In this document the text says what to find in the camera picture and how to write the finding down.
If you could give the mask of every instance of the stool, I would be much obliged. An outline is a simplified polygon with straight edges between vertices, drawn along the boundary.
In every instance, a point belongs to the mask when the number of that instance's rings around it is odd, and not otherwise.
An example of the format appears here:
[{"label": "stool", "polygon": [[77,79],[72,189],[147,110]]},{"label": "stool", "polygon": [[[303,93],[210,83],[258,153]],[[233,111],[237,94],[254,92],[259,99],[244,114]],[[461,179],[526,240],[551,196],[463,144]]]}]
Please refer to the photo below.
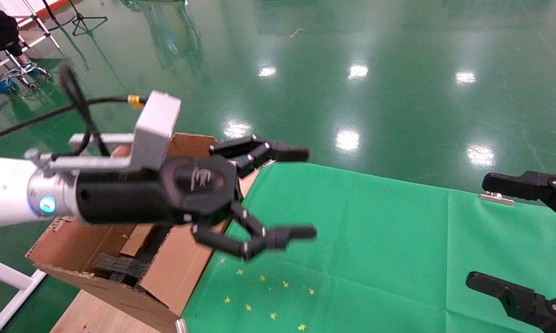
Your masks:
[{"label": "stool", "polygon": [[[5,67],[9,70],[9,72],[7,72],[5,74],[5,76],[7,76],[7,78],[17,78],[22,84],[28,86],[29,89],[35,89],[37,87],[37,85],[35,85],[33,83],[30,83],[25,78],[25,74],[28,74],[29,72],[31,72],[33,70],[37,70],[38,72],[40,72],[43,75],[43,77],[46,78],[46,80],[50,80],[52,78],[52,76],[50,75],[50,73],[48,73],[47,70],[37,66],[37,64],[23,66],[19,63],[17,57],[12,55],[9,51],[5,50],[5,54],[15,65],[15,67],[11,69],[11,68],[9,68],[9,66],[7,66],[5,64]],[[15,91],[15,88],[10,86],[9,91]]]}]

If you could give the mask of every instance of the silver metal bracket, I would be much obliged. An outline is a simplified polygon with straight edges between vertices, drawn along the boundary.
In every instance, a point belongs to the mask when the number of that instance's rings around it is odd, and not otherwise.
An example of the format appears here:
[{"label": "silver metal bracket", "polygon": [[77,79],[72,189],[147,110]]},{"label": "silver metal bracket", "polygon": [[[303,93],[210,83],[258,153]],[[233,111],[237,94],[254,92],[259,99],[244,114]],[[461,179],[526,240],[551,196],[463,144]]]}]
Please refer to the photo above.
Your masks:
[{"label": "silver metal bracket", "polygon": [[[40,154],[37,149],[29,149],[25,158],[42,169],[46,177],[52,177],[57,173],[67,183],[73,181],[80,171],[158,171],[165,161],[180,106],[180,99],[153,91],[136,122],[134,134],[102,135],[106,146],[132,145],[130,156],[91,156],[83,153],[80,156],[62,156],[52,160],[52,154]],[[69,145],[75,149],[80,146],[82,140],[82,134],[73,135]],[[89,146],[94,145],[94,139],[91,137]]]},{"label": "silver metal bracket", "polygon": [[510,200],[507,198],[502,198],[502,194],[500,193],[493,193],[486,191],[485,194],[480,194],[479,198],[482,200],[486,200],[488,202],[495,202],[505,204],[507,206],[514,206],[514,200]]}]

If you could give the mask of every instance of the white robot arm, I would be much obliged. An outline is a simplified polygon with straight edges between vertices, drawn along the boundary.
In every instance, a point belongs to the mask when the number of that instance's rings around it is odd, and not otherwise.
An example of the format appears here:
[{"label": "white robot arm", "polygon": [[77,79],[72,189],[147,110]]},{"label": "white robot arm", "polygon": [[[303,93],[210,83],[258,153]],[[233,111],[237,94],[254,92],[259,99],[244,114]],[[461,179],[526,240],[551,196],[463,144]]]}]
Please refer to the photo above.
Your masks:
[{"label": "white robot arm", "polygon": [[[45,221],[56,216],[75,216],[83,221],[77,205],[79,173],[158,171],[165,159],[179,108],[179,99],[153,91],[134,134],[102,135],[107,145],[132,145],[130,156],[114,158],[86,154],[52,160],[51,154],[39,154],[36,149],[30,149],[25,154],[26,160],[0,158],[0,226]],[[69,144],[76,148],[82,138],[83,135],[73,135]]]},{"label": "white robot arm", "polygon": [[[266,249],[284,249],[292,239],[316,236],[314,226],[266,228],[241,205],[240,177],[270,160],[306,161],[306,148],[250,135],[210,146],[210,158],[166,160],[179,99],[153,91],[133,134],[102,135],[91,119],[90,101],[85,101],[71,69],[65,70],[69,76],[64,80],[65,91],[87,131],[73,135],[70,154],[29,149],[26,160],[0,158],[0,226],[57,216],[75,216],[94,224],[189,223],[196,242],[246,260]],[[91,144],[98,146],[102,156],[84,154]],[[110,157],[107,146],[119,145],[131,145],[130,155]],[[250,240],[240,242],[210,229],[231,218],[251,235]]]}]

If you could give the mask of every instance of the green backdrop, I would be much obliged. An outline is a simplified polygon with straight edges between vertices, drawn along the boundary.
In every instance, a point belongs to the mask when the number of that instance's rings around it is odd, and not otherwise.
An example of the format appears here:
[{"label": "green backdrop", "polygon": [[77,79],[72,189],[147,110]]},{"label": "green backdrop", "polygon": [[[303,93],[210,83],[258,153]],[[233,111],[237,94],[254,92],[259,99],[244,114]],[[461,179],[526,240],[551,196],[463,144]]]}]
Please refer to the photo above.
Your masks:
[{"label": "green backdrop", "polygon": [[244,205],[318,236],[250,263],[215,253],[182,314],[190,333],[540,332],[468,289],[473,270],[556,297],[546,207],[312,164],[263,169]]}]

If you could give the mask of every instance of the robotic hand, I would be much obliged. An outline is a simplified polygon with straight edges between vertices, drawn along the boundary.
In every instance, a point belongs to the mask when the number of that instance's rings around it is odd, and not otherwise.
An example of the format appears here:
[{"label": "robotic hand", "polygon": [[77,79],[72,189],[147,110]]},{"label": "robotic hand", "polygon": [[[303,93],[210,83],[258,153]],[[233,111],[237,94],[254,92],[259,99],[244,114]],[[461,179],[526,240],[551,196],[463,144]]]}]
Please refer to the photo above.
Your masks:
[{"label": "robotic hand", "polygon": [[[86,103],[82,96],[78,100]],[[197,242],[246,260],[316,236],[313,226],[266,229],[242,207],[239,187],[240,177],[270,160],[306,161],[307,149],[251,135],[210,146],[210,158],[166,159],[179,108],[179,99],[153,91],[134,134],[109,135],[96,131],[87,108],[87,133],[69,142],[76,153],[30,149],[26,160],[0,158],[0,226],[69,215],[99,224],[191,223]],[[84,154],[90,145],[103,156]],[[109,157],[107,147],[117,145],[132,145],[130,155]],[[230,160],[239,156],[244,158]],[[210,230],[228,218],[251,240],[240,243]]]},{"label": "robotic hand", "polygon": [[[541,200],[556,213],[556,175],[527,171],[519,177],[488,173],[483,180],[485,191],[526,200]],[[471,272],[468,288],[495,297],[510,318],[556,333],[556,298],[546,299],[535,290],[499,278]]]}]

